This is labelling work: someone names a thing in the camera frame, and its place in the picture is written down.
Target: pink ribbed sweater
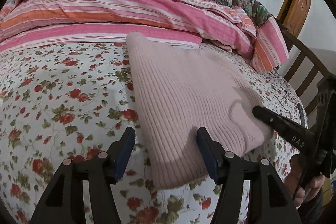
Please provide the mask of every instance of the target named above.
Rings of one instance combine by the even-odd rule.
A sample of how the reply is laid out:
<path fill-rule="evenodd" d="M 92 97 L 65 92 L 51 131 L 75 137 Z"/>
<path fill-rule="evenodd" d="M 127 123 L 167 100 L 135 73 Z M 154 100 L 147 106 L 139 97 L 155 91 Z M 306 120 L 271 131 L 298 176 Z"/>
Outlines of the pink ribbed sweater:
<path fill-rule="evenodd" d="M 207 174 L 196 145 L 199 127 L 238 156 L 271 138 L 271 129 L 252 114 L 255 105 L 262 105 L 259 95 L 220 53 L 182 50 L 151 42 L 141 33 L 129 34 L 126 43 L 158 189 Z"/>

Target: wooden headboard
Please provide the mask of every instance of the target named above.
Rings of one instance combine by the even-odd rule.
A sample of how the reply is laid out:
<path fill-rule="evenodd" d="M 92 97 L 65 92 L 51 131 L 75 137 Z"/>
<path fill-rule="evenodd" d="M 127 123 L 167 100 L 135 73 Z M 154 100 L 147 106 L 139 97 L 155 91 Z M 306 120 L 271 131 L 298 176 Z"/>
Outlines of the wooden headboard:
<path fill-rule="evenodd" d="M 294 35 L 289 33 L 287 28 L 284 27 L 280 22 L 278 22 L 278 25 L 282 32 L 283 38 L 285 39 L 288 51 L 290 51 L 293 45 L 300 50 L 299 56 L 296 58 L 290 69 L 287 71 L 286 75 L 284 76 L 284 79 L 286 81 L 289 81 L 293 77 L 294 73 L 298 70 L 305 57 L 307 57 L 314 64 L 313 68 L 310 70 L 307 77 L 303 80 L 299 88 L 295 91 L 298 97 L 300 97 L 307 89 L 307 87 L 311 84 L 311 82 L 313 81 L 318 72 L 320 72 L 323 75 L 323 77 L 325 77 L 329 75 L 329 71 L 306 45 L 304 45 Z M 305 107 L 307 115 L 311 114 L 313 110 L 316 108 L 316 106 L 317 106 L 317 94 L 312 99 L 312 101 Z"/>

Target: green flower pattern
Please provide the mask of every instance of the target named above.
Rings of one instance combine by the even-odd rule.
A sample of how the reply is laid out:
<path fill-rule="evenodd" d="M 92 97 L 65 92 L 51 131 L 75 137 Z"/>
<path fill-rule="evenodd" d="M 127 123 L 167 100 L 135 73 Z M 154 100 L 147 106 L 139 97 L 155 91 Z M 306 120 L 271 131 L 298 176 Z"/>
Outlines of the green flower pattern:
<path fill-rule="evenodd" d="M 276 71 L 257 75 L 236 54 L 207 43 L 200 48 L 225 55 L 265 106 L 300 121 L 292 103 L 296 97 L 284 89 Z M 136 130 L 136 145 L 124 177 L 112 186 L 122 223 L 210 223 L 221 188 L 209 177 L 171 190 L 153 185 L 125 43 L 58 44 L 6 54 L 1 57 L 0 89 L 0 196 L 18 223 L 29 222 L 65 158 L 91 159 L 118 140 L 127 126 Z M 246 159 L 268 158 L 284 178 L 294 153 L 274 134 Z M 93 223 L 87 183 L 84 204 L 87 223 Z M 240 223 L 247 204 L 245 185 Z"/>

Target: wooden door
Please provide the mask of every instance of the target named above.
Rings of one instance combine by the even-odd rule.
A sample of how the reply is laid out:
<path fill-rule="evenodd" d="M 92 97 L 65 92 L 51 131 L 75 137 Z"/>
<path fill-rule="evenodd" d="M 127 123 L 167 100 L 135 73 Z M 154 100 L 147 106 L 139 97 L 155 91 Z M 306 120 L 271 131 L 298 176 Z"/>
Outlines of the wooden door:
<path fill-rule="evenodd" d="M 299 36 L 307 18 L 310 5 L 311 0 L 285 0 L 283 3 L 278 19 L 295 37 Z"/>

